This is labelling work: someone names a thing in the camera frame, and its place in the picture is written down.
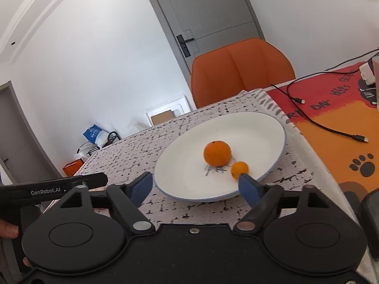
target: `screw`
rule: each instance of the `screw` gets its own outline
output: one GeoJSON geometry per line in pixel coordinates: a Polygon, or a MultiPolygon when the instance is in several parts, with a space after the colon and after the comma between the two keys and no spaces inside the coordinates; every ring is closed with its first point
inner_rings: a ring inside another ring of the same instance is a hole
{"type": "Polygon", "coordinates": [[[242,231],[252,231],[255,229],[255,224],[250,221],[242,221],[237,223],[237,228],[242,231]]]}
{"type": "Polygon", "coordinates": [[[138,231],[147,231],[149,228],[151,228],[151,223],[147,221],[138,221],[133,224],[133,228],[138,231]]]}
{"type": "Polygon", "coordinates": [[[189,232],[190,232],[191,234],[198,234],[198,233],[200,233],[200,229],[198,229],[198,228],[196,228],[196,227],[193,227],[193,228],[191,228],[191,229],[189,230],[189,232]]]}

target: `plate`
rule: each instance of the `plate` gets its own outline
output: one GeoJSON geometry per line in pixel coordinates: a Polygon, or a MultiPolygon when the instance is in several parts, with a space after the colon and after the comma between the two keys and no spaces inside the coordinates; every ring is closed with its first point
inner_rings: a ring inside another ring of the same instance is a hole
{"type": "Polygon", "coordinates": [[[273,117],[256,112],[219,116],[185,132],[159,157],[154,170],[156,186],[166,195],[185,201],[213,202],[238,195],[238,182],[230,167],[235,161],[249,166],[249,175],[261,181],[276,165],[286,141],[283,126],[273,117]],[[233,159],[224,167],[210,167],[205,146],[225,141],[233,159]]]}

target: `chair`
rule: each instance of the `chair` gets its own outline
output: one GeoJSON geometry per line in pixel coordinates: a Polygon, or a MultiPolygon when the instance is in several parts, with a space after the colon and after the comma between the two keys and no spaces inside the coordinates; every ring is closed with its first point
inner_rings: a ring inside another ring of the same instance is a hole
{"type": "Polygon", "coordinates": [[[197,108],[295,79],[289,60],[261,39],[247,39],[198,56],[191,89],[197,108]]]}

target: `gray door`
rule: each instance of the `gray door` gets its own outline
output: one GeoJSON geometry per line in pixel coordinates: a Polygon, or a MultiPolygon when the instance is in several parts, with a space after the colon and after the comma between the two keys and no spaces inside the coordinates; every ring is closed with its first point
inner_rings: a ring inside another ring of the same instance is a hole
{"type": "Polygon", "coordinates": [[[16,183],[57,177],[22,120],[10,88],[0,90],[0,158],[16,183]]]}
{"type": "Polygon", "coordinates": [[[245,0],[158,2],[189,69],[193,60],[203,53],[237,41],[259,38],[253,15],[245,0]]]}

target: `white patterned tablecloth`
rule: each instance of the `white patterned tablecloth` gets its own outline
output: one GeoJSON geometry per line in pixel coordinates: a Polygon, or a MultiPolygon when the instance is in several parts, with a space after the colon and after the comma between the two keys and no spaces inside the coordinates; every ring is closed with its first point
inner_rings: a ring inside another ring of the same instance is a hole
{"type": "MultiPolygon", "coordinates": [[[[104,172],[108,177],[108,184],[130,183],[143,172],[154,173],[154,166],[165,148],[187,130],[217,116],[246,111],[269,114],[276,118],[286,131],[285,152],[277,166],[265,178],[264,183],[277,183],[286,190],[301,190],[305,184],[313,184],[354,218],[342,191],[320,158],[298,128],[262,89],[251,92],[242,91],[235,97],[118,141],[91,156],[77,174],[104,172]]],[[[156,187],[140,207],[141,212],[156,226],[160,223],[229,223],[234,225],[249,209],[241,196],[213,203],[189,203],[172,199],[156,187]]],[[[367,253],[358,271],[372,283],[377,283],[376,274],[367,253]]]]}

